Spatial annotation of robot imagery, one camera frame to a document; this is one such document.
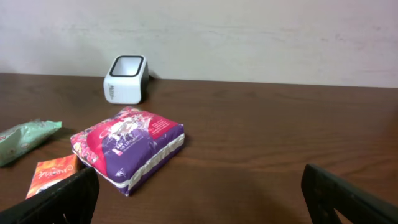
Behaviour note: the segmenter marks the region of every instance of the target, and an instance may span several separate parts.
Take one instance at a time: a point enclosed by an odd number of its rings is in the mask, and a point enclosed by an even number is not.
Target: green packet
[[[0,166],[17,159],[58,131],[62,122],[31,121],[0,133]]]

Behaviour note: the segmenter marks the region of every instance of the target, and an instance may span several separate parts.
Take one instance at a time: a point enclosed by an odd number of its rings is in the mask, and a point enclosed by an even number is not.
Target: wooden table
[[[0,129],[63,129],[0,169],[0,210],[24,200],[36,163],[116,114],[103,79],[0,74]],[[310,223],[300,189],[318,164],[398,205],[398,90],[153,80],[137,107],[185,125],[187,146],[133,196],[99,176],[93,223]]]

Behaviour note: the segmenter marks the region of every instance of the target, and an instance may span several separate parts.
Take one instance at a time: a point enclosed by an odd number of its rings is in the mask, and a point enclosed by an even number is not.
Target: snack packet
[[[0,166],[17,159],[58,131],[62,122],[31,121],[0,133]]]
[[[128,196],[181,148],[182,124],[126,107],[70,140],[80,160]]]
[[[63,179],[77,173],[78,158],[72,154],[67,157],[38,162],[26,198],[42,192]]]

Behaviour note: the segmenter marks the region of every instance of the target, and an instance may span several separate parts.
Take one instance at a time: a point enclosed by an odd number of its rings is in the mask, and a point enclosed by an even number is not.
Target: wall
[[[0,72],[398,87],[396,0],[0,0]]]

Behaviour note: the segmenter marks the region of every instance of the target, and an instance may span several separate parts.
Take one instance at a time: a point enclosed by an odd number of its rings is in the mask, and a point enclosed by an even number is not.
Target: orange packet
[[[78,157],[70,155],[50,161],[38,162],[26,198],[51,187],[63,179],[77,173]]]

